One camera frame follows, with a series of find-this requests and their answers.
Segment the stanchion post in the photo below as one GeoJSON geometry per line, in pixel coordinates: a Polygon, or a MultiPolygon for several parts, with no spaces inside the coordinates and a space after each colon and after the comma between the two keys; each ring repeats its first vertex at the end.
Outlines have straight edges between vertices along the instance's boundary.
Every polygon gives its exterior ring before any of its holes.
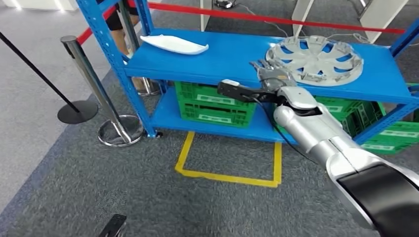
{"type": "Polygon", "coordinates": [[[139,141],[144,131],[141,121],[136,116],[118,115],[77,38],[64,36],[61,42],[109,118],[99,129],[99,140],[111,147],[124,147],[139,141]]]}
{"type": "MultiPolygon", "coordinates": [[[[129,11],[127,9],[128,7],[129,5],[127,5],[127,1],[121,0],[119,2],[120,10],[118,11],[118,16],[122,23],[132,53],[135,53],[136,50],[140,47],[140,44],[135,33],[134,25],[132,24],[131,18],[129,16],[129,11]]],[[[151,81],[149,78],[133,77],[132,82],[134,83],[138,94],[141,96],[152,96],[160,93],[159,85],[151,81]]]]}

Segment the red barrier rope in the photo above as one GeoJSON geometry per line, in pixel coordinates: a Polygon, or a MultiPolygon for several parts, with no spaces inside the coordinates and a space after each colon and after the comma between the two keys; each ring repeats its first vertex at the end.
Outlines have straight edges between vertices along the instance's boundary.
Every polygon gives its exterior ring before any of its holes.
{"type": "MultiPolygon", "coordinates": [[[[135,2],[133,0],[128,0],[128,2],[129,2],[129,6],[135,7],[135,2]]],[[[405,32],[405,30],[403,29],[395,29],[395,28],[381,29],[381,28],[370,28],[370,27],[335,24],[335,23],[295,21],[295,20],[279,18],[279,17],[260,16],[260,15],[252,15],[252,14],[247,14],[247,13],[227,12],[227,11],[220,11],[220,10],[209,10],[209,9],[202,9],[199,7],[182,6],[182,5],[165,4],[165,3],[149,2],[148,6],[151,9],[157,9],[157,10],[162,10],[162,11],[183,12],[183,13],[190,13],[190,14],[203,14],[203,15],[216,16],[216,17],[236,18],[236,19],[251,20],[251,21],[266,21],[266,22],[290,24],[290,25],[296,24],[296,25],[304,25],[304,26],[326,27],[326,28],[335,28],[335,29],[344,29],[344,30],[353,30],[353,31],[373,31],[373,32],[394,33],[394,34],[403,34],[405,32]]],[[[108,17],[115,11],[115,9],[116,8],[114,6],[109,8],[103,14],[103,17],[105,19],[108,19],[108,17]]],[[[77,41],[80,44],[83,44],[91,35],[92,35],[91,29],[87,28],[79,37],[77,37],[77,41]]]]}

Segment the shelf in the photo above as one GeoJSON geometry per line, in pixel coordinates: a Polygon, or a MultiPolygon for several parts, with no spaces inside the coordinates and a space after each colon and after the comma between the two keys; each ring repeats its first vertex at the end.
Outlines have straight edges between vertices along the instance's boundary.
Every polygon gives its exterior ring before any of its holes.
{"type": "MultiPolygon", "coordinates": [[[[172,87],[170,87],[169,90],[162,95],[160,102],[151,117],[151,121],[154,127],[195,131],[198,133],[239,137],[268,142],[284,142],[280,135],[273,130],[265,112],[259,106],[256,108],[253,120],[247,128],[236,128],[183,120],[180,117],[176,92],[172,87]]],[[[286,136],[290,142],[295,144],[295,140],[289,134],[286,134],[286,136]]]]}
{"type": "MultiPolygon", "coordinates": [[[[168,52],[144,43],[130,60],[128,76],[217,84],[232,79],[251,87],[260,87],[256,72],[249,61],[263,58],[270,45],[282,38],[155,29],[152,35],[173,35],[192,42],[209,45],[199,55],[168,52]]],[[[360,99],[408,104],[419,103],[412,97],[390,51],[381,46],[352,44],[364,58],[362,75],[354,82],[341,86],[320,87],[302,85],[319,96],[360,99]]]]}

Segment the white panel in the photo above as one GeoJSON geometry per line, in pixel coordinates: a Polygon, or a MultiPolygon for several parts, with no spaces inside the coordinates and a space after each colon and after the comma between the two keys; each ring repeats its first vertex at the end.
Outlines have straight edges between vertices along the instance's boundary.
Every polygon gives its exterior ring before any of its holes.
{"type": "MultiPolygon", "coordinates": [[[[14,1],[3,0],[7,6],[15,7],[14,1]]],[[[41,9],[41,10],[58,10],[55,0],[15,0],[22,8],[41,9]]],[[[75,0],[57,0],[61,3],[64,10],[77,10],[79,7],[75,0]]]]}
{"type": "MultiPolygon", "coordinates": [[[[387,28],[409,0],[372,0],[370,6],[361,17],[363,27],[387,28]]],[[[374,43],[381,32],[365,31],[371,43],[374,43]]]]}
{"type": "MultiPolygon", "coordinates": [[[[298,0],[295,5],[292,19],[295,21],[305,21],[308,12],[310,11],[311,5],[314,0],[298,0]]],[[[298,36],[302,29],[302,25],[293,25],[294,36],[298,36]]]]}
{"type": "MultiPolygon", "coordinates": [[[[200,7],[212,10],[212,0],[200,0],[200,7]]],[[[209,20],[210,16],[201,14],[201,31],[205,31],[209,20]]]]}
{"type": "Polygon", "coordinates": [[[79,8],[79,5],[77,5],[76,0],[58,0],[58,1],[60,1],[64,10],[75,11],[79,8]]]}

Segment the yellow floor marking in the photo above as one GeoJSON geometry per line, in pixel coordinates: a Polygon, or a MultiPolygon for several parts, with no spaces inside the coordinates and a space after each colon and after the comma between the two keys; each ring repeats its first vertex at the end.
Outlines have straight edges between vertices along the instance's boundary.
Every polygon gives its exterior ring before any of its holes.
{"type": "Polygon", "coordinates": [[[188,132],[185,142],[183,143],[183,147],[180,152],[179,159],[177,160],[175,170],[181,173],[182,175],[191,177],[191,178],[201,177],[201,178],[222,181],[222,182],[232,182],[232,183],[240,183],[240,184],[247,184],[247,185],[264,186],[264,187],[270,187],[270,188],[276,188],[281,183],[281,175],[282,175],[282,144],[281,143],[275,143],[275,147],[274,147],[274,157],[273,157],[274,158],[274,170],[273,170],[274,179],[262,180],[262,179],[252,179],[252,178],[237,177],[237,176],[230,176],[230,175],[223,175],[223,174],[214,174],[214,173],[183,169],[186,159],[188,157],[189,150],[191,149],[194,136],[195,136],[195,132],[188,132]]]}

